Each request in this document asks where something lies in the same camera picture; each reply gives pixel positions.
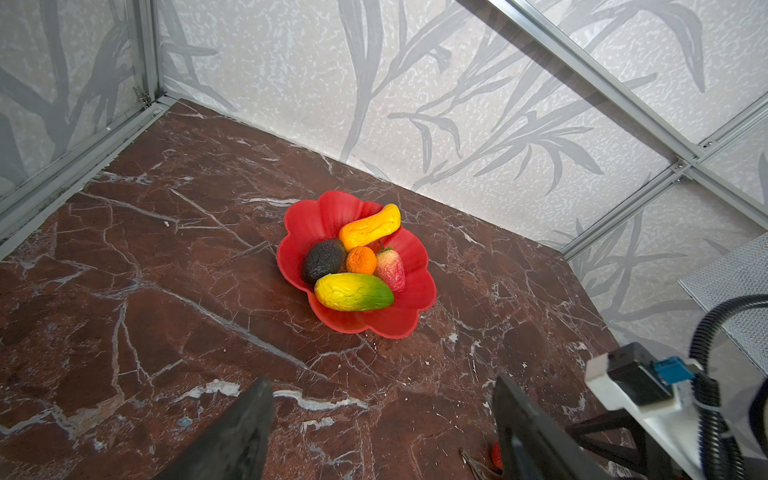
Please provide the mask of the yellow fake banana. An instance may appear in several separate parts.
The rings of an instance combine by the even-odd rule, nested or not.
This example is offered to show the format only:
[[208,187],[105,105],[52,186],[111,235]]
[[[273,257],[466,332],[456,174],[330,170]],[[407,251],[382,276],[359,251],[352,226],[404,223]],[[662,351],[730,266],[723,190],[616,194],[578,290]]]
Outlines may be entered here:
[[345,249],[350,251],[391,235],[400,227],[401,212],[399,207],[395,204],[388,204],[375,215],[343,226],[339,231],[338,239]]

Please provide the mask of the dark fake avocado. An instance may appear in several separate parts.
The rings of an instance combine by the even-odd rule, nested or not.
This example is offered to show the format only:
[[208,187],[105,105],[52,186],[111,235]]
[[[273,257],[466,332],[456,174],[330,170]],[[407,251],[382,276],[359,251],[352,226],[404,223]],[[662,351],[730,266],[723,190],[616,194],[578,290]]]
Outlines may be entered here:
[[302,280],[313,286],[320,278],[342,271],[347,250],[338,239],[328,239],[315,244],[307,254],[303,266]]

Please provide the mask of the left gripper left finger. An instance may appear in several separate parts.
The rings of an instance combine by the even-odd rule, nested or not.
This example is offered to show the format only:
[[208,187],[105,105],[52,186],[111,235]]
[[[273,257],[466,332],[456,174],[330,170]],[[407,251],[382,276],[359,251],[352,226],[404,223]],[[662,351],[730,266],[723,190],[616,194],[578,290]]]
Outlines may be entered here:
[[156,477],[260,479],[274,411],[271,381],[257,380]]

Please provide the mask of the pink fake strawberry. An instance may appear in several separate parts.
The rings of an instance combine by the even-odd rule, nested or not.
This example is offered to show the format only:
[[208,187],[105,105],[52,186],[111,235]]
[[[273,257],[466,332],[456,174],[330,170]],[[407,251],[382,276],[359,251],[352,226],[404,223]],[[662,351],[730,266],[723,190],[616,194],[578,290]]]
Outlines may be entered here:
[[399,253],[392,247],[381,250],[377,256],[374,275],[381,279],[393,292],[405,289],[406,274]]

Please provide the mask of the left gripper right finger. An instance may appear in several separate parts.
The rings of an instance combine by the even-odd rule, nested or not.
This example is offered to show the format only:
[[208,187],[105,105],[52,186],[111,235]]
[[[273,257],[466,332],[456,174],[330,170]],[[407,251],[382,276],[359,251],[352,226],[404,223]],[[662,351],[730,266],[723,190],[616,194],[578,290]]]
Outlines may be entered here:
[[504,479],[598,480],[609,475],[509,377],[497,378],[492,409]]

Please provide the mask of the small orange fake fruit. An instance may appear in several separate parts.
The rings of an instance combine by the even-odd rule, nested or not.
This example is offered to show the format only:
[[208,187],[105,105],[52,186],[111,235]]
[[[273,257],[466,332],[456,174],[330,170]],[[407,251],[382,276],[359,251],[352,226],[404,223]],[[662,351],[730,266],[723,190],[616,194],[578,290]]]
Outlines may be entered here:
[[355,247],[347,253],[345,268],[349,273],[373,275],[377,268],[377,256],[367,246]]

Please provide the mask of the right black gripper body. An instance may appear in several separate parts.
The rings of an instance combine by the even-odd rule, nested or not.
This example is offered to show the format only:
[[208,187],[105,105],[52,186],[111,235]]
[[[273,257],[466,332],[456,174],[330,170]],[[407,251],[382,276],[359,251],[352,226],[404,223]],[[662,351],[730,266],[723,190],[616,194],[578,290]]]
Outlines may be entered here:
[[[619,429],[630,433],[632,448],[592,437]],[[724,461],[729,459],[727,445],[736,441],[720,407],[619,409],[570,425],[566,432],[585,450],[647,479],[704,479],[701,441],[720,440]]]

